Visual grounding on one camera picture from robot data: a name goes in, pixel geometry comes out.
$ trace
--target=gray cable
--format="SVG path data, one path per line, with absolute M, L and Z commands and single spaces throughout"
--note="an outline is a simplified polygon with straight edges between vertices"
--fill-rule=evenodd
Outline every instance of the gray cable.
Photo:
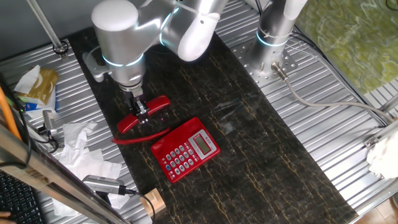
M 381 116 L 387 118 L 387 120 L 388 120 L 390 123 L 393 123 L 393 122 L 394 122 L 394 120 L 393 120 L 388 114 L 384 113 L 384 112 L 381 111 L 381 110 L 378 110 L 378 109 L 376 109 L 376 108 L 373 108 L 372 106 L 365 105 L 365 104 L 363 104 L 363 103 L 357 103 L 357 102 L 310 103 L 310 102 L 308 102 L 308 101 L 305 101 L 303 98 L 301 98 L 301 97 L 296 93 L 296 91 L 294 91 L 292 85 L 291 85 L 290 82 L 289 82 L 289 79 L 286 79 L 286 80 L 285 80 L 285 83 L 286 83 L 287 87 L 290 89 L 290 91 L 292 92 L 292 94 L 299 100 L 299 102 L 301 102 L 301 103 L 303 103 L 303 104 L 305 104 L 305 105 L 307 105 L 307 106 L 314 106 L 314 107 L 329 107 L 329 106 L 344 106 L 344 105 L 358 106 L 358 107 L 362 107 L 362 108 L 371 110 L 371 111 L 373 111 L 373 112 L 375 112 L 375 113 L 377 113 L 377 114 L 379 114 L 379 115 L 381 115 Z

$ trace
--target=metal slats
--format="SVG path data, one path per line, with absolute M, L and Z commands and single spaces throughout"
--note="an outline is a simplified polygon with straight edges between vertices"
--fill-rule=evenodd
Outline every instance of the metal slats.
M 255 37 L 259 15 L 256 10 L 248 9 L 249 7 L 243 0 L 230 1 L 227 9 L 231 10 L 221 15 L 216 33 L 231 50 Z M 340 81 L 336 71 L 328 69 L 323 64 L 325 61 L 321 63 L 321 57 L 309 50 L 305 43 L 292 39 L 287 44 L 307 53 L 286 47 L 298 64 L 297 70 L 289 74 L 289 80 L 302 98 L 317 103 L 358 101 L 352 91 Z M 372 92 L 368 98 L 372 103 L 376 102 L 376 107 L 380 107 L 398 93 L 397 81 Z M 366 110 L 353 106 L 305 106 L 292 96 L 281 80 L 271 81 L 260 88 L 343 198 L 359 215 L 394 193 L 385 189 L 398 190 L 396 181 L 380 180 L 368 170 L 368 150 L 363 142 L 380 130 L 380 124 Z M 398 115 L 398 110 L 391 113 Z
M 88 136 L 86 146 L 94 151 L 101 149 L 104 160 L 122 165 L 119 179 L 123 180 L 129 189 L 137 190 L 127 165 L 116 144 L 111 142 L 112 133 L 101 112 L 95 96 L 85 78 L 80 65 L 74 56 L 73 49 L 68 52 L 69 59 L 60 60 L 58 55 L 52 51 L 52 46 L 46 46 L 28 54 L 12 58 L 0 63 L 0 72 L 2 72 L 11 88 L 14 88 L 18 80 L 31 67 L 40 65 L 45 68 L 52 68 L 59 74 L 57 83 L 57 102 L 58 111 L 55 117 L 55 126 L 58 133 L 54 136 L 60 142 L 63 142 L 62 125 L 76 122 L 95 121 L 97 125 L 94 131 Z M 36 128 L 43 125 L 43 118 L 30 119 L 29 122 Z M 75 217 L 58 217 L 53 213 L 52 199 L 43 193 L 38 195 L 40 204 L 45 213 L 47 223 L 83 223 L 93 222 L 83 215 Z M 144 207 L 139 201 L 138 196 L 133 196 L 118 210 L 124 218 L 132 220 L 134 223 L 151 223 Z
M 398 78 L 386 83 L 382 87 L 365 94 L 365 97 L 373 104 L 374 107 L 380 108 L 384 103 L 387 103 L 393 96 L 398 94 Z M 393 117 L 398 117 L 398 106 L 388 111 Z

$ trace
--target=crumpled paper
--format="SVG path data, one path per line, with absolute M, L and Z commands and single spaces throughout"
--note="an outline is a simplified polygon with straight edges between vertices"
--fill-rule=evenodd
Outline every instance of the crumpled paper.
M 88 148 L 85 148 L 87 135 L 93 131 L 95 126 L 94 121 L 64 124 L 65 147 L 59 161 L 80 180 L 83 180 L 87 175 L 117 179 L 122 167 L 121 164 L 104 161 L 100 149 L 90 152 Z M 113 208 L 121 208 L 129 200 L 128 195 L 109 194 L 108 197 Z M 78 212 L 55 199 L 53 199 L 53 207 L 55 215 L 78 215 Z
M 35 85 L 37 78 L 39 77 L 40 66 L 36 65 L 32 70 L 27 72 L 15 86 L 15 91 L 19 93 L 29 94 L 30 90 Z
M 368 152 L 366 162 L 370 163 L 369 171 L 385 179 L 398 177 L 398 131 L 388 138 L 376 143 Z

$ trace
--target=keyboard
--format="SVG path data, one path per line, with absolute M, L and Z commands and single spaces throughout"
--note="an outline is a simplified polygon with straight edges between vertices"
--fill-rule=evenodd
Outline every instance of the keyboard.
M 17 224 L 45 224 L 36 193 L 29 185 L 0 171 L 0 211 Z

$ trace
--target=black marble surface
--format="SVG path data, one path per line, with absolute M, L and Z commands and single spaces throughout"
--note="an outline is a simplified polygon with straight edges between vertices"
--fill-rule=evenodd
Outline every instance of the black marble surface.
M 115 135 L 129 110 L 118 85 L 110 77 L 96 83 L 82 61 L 98 45 L 95 34 L 84 30 L 69 41 Z M 158 188 L 166 203 L 157 223 L 347 223 L 356 216 L 216 35 L 196 62 L 156 46 L 146 63 L 146 98 L 165 94 L 171 106 L 119 137 L 147 136 L 197 116 L 221 148 L 171 184 L 150 151 L 156 140 L 119 146 L 140 192 Z

